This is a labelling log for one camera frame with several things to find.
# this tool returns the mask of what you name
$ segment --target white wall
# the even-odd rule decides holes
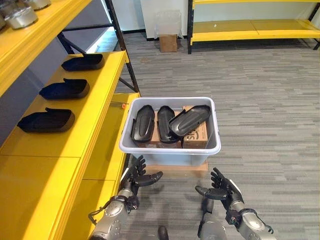
[[[68,27],[106,23],[109,21],[101,0],[93,0]],[[86,50],[104,31],[105,28],[98,28],[66,32],[64,35]],[[55,38],[0,97],[0,145],[66,55],[60,41]]]
[[[147,38],[154,37],[156,12],[173,9],[181,11],[182,34],[187,35],[188,0],[140,1]],[[315,3],[310,2],[200,4],[195,7],[193,19],[195,22],[242,19],[307,19],[314,6]]]
[[[112,0],[122,31],[145,28],[140,0]]]
[[[147,38],[155,37],[155,15],[159,11],[180,10],[182,34],[187,35],[188,0],[140,0]]]

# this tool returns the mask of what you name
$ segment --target black plastic shoe part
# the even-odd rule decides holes
[[[152,106],[144,105],[133,119],[131,139],[136,143],[146,143],[152,138],[155,128],[155,111]]]
[[[27,133],[60,133],[70,129],[75,122],[75,115],[69,109],[46,107],[45,110],[23,117],[17,126]]]
[[[158,238],[159,240],[169,240],[168,231],[165,226],[158,227]]]
[[[65,61],[61,66],[64,70],[87,71],[100,69],[105,65],[104,56],[102,54],[84,54],[81,57],[74,57]]]
[[[50,84],[41,89],[39,94],[48,100],[80,99],[85,97],[90,86],[85,79],[63,79],[64,82]]]
[[[175,112],[168,106],[160,107],[157,114],[159,139],[165,144],[176,143],[179,138],[170,132],[169,121],[175,117]]]
[[[189,111],[185,109],[169,121],[169,128],[176,136],[183,138],[195,130],[210,116],[211,108],[207,105],[197,105]]]

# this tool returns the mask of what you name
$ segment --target bin rim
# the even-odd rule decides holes
[[[127,129],[129,123],[129,116],[131,116],[132,108],[137,101],[141,100],[157,100],[157,99],[206,99],[210,102],[211,107],[211,114],[213,119],[213,126],[214,126],[214,136],[216,139],[216,145],[213,148],[206,148],[206,149],[196,149],[196,148],[147,148],[147,147],[127,147],[123,145],[124,140],[124,130]],[[221,142],[219,136],[219,129],[218,129],[218,121],[216,115],[216,108],[215,103],[210,97],[203,97],[203,96],[196,96],[196,97],[139,97],[132,101],[127,118],[125,120],[125,124],[122,130],[121,139],[119,142],[119,148],[127,153],[127,154],[177,154],[177,155],[215,155],[221,150]]]

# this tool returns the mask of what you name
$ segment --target small cardboard box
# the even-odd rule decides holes
[[[180,112],[179,111],[175,111],[174,114],[178,115]],[[152,138],[150,141],[148,142],[140,142],[138,143],[138,147],[139,148],[160,148],[160,149],[181,149],[182,145],[181,145],[181,141],[177,141],[174,143],[164,143],[161,142],[159,139],[159,131],[158,131],[158,112],[155,111],[154,112],[154,130],[153,130],[153,134],[152,134]]]
[[[186,111],[193,106],[183,106]],[[182,148],[184,149],[205,149],[208,142],[207,124],[204,121],[194,131],[183,138]]]
[[[160,52],[176,52],[178,49],[177,34],[160,35]]]

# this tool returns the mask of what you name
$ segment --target gray plastic bin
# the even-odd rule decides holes
[[[131,140],[133,119],[144,105],[151,105],[154,111],[167,105],[175,111],[182,111],[183,106],[208,105],[211,115],[206,121],[208,142],[205,149],[190,148],[145,148],[137,147]],[[148,165],[181,165],[199,166],[208,156],[217,154],[221,149],[215,103],[209,97],[140,97],[135,99],[130,107],[122,136],[119,143],[120,149],[135,157],[143,155]]]

